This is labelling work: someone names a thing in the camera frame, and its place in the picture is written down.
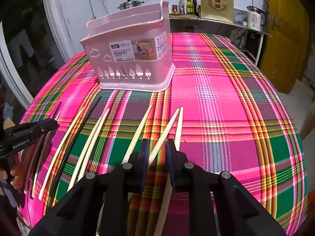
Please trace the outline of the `green label oil bottle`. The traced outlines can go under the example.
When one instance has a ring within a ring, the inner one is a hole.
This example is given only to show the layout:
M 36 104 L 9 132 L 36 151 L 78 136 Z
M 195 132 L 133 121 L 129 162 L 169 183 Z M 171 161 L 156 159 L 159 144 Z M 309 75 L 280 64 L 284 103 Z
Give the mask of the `green label oil bottle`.
M 193 3 L 192 0 L 186 0 L 186 13 L 193 14 Z

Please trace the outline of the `yellow wooden door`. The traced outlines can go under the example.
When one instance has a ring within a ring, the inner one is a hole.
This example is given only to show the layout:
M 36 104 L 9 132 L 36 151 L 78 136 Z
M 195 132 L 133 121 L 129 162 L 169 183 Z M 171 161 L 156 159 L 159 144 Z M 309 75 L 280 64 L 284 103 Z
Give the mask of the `yellow wooden door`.
M 290 93 L 308 50 L 310 20 L 300 0 L 268 0 L 269 36 L 260 69 L 278 92 Z

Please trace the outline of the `steel steamer pot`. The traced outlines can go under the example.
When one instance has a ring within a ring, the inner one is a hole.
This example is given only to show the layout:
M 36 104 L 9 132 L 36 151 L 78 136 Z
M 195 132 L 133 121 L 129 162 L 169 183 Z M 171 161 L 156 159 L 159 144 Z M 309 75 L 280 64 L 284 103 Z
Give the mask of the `steel steamer pot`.
M 133 7 L 136 7 L 136 6 L 140 6 L 142 4 L 144 4 L 145 2 L 144 1 L 139 1 L 139 0 L 127 0 L 123 3 L 121 3 L 117 9 L 119 10 L 124 10 L 124 9 L 130 9 L 130 8 L 133 8 Z

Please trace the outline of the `black chopstick long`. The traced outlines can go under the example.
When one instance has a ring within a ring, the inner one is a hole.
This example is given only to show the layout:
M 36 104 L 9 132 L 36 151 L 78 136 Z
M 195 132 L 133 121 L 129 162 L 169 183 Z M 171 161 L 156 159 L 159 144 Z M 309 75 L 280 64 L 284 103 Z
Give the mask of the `black chopstick long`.
M 77 132 L 74 135 L 73 139 L 71 140 L 69 146 L 65 150 L 64 156 L 61 160 L 61 163 L 60 163 L 60 166 L 57 170 L 56 176 L 55 176 L 55 178 L 52 182 L 52 185 L 50 187 L 50 190 L 49 190 L 49 196 L 48 196 L 48 200 L 47 200 L 47 206 L 46 206 L 45 213 L 47 213 L 52 207 L 53 199 L 55 198 L 56 191 L 57 191 L 58 185 L 59 185 L 59 181 L 60 181 L 60 178 L 61 178 L 62 173 L 64 171 L 64 168 L 66 166 L 67 160 L 70 156 L 71 150 L 74 147 L 75 142 L 76 142 L 78 136 L 80 135 L 84 125 L 86 124 L 88 118 L 91 116 L 92 112 L 94 111 L 95 107 L 97 106 L 97 104 L 99 103 L 100 100 L 101 100 L 101 96 L 99 96 L 99 98 L 96 100 L 96 102 L 91 106 L 91 108 L 87 112 L 87 114 L 85 115 L 85 117 L 83 119 L 83 122 L 79 126 L 79 129 L 77 130 Z

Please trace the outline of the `pink plastic utensil basket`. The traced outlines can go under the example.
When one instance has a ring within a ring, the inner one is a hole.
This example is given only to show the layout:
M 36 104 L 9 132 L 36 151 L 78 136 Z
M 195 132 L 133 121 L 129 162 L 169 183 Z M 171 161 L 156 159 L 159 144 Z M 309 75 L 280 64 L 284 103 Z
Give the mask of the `pink plastic utensil basket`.
M 169 3 L 160 1 L 89 21 L 82 44 L 101 89 L 161 92 L 172 61 Z

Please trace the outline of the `gold square box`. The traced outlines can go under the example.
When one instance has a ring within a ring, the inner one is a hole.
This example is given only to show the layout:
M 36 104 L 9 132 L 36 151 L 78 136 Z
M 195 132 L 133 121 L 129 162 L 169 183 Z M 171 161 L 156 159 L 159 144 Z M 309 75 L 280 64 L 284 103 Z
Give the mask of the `gold square box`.
M 234 22 L 234 0 L 201 0 L 201 18 Z

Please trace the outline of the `red lid jar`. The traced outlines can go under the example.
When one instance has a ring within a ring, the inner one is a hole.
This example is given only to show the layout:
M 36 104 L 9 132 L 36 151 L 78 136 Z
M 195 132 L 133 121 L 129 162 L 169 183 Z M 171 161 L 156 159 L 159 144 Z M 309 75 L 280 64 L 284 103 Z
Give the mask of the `red lid jar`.
M 173 4 L 172 5 L 172 14 L 176 14 L 178 12 L 178 5 L 176 5 L 176 4 Z

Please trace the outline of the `metal counter shelf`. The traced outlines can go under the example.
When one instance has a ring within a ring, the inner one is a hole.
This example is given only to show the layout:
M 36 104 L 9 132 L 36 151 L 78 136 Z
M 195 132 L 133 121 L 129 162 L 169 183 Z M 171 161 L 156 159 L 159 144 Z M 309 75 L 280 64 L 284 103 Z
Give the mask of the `metal counter shelf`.
M 239 39 L 236 46 L 244 51 L 247 57 L 259 66 L 263 54 L 264 39 L 270 34 L 244 26 L 212 19 L 199 18 L 193 15 L 170 14 L 171 32 L 194 32 L 221 35 L 230 40 Z

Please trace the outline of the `dark sauce bottle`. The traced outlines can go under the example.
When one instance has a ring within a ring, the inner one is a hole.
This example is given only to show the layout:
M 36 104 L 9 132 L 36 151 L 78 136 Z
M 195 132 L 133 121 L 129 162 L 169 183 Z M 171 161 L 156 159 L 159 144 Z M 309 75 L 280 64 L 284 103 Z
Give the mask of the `dark sauce bottle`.
M 198 16 L 197 1 L 196 0 L 192 0 L 192 4 L 193 4 L 193 14 Z

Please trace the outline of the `pink plaid tablecloth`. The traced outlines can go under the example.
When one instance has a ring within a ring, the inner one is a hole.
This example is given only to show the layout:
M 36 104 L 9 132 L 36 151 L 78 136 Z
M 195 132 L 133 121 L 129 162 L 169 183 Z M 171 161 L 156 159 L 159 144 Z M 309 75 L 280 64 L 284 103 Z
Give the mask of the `pink plaid tablecloth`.
M 32 227 L 45 214 L 49 189 L 69 137 L 68 127 L 79 111 L 86 113 L 99 96 L 97 107 L 73 147 L 56 193 L 67 192 L 76 162 L 100 115 L 108 116 L 92 151 L 87 171 L 103 174 L 122 162 L 149 105 L 142 132 L 154 146 L 173 113 L 184 107 L 181 152 L 205 171 L 230 171 L 293 235 L 305 218 L 307 173 L 302 141 L 276 90 L 262 72 L 218 35 L 175 33 L 172 36 L 176 70 L 169 87 L 159 93 L 107 90 L 99 87 L 84 52 L 65 63 L 44 85 L 22 122 L 51 117 L 58 110 L 59 128 L 51 137 L 38 169 L 36 192 L 42 199 L 25 198 L 20 216 Z

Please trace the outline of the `white electric kettle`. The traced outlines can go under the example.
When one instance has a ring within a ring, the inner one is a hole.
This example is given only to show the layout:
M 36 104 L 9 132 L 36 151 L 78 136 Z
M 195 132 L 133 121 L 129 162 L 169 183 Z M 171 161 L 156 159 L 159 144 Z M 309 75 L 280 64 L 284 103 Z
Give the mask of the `white electric kettle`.
M 247 26 L 253 29 L 261 30 L 267 25 L 268 15 L 266 11 L 255 6 L 247 6 Z

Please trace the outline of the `clear plastic bottle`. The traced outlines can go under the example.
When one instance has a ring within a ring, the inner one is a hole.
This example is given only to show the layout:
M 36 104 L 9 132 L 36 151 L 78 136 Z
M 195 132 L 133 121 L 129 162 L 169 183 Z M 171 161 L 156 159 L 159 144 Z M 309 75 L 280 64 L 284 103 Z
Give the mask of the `clear plastic bottle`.
M 185 2 L 184 2 L 184 0 L 179 0 L 178 11 L 180 14 L 185 14 Z

